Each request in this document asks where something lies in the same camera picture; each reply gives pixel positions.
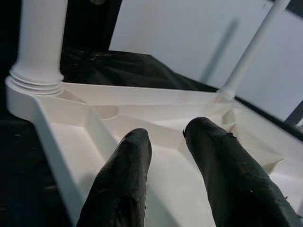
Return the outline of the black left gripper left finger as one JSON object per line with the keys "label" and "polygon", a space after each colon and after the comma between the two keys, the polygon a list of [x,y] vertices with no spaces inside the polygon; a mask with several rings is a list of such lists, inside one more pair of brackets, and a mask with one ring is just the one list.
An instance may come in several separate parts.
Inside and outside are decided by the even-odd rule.
{"label": "black left gripper left finger", "polygon": [[128,132],[98,172],[78,227],[142,227],[152,146],[146,129]]}

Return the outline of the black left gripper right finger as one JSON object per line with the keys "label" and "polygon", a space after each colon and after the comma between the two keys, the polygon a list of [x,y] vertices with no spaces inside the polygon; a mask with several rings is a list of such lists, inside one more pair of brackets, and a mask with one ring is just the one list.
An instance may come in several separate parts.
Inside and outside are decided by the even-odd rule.
{"label": "black left gripper right finger", "polygon": [[205,117],[183,131],[218,227],[300,227],[302,218],[237,138]]}

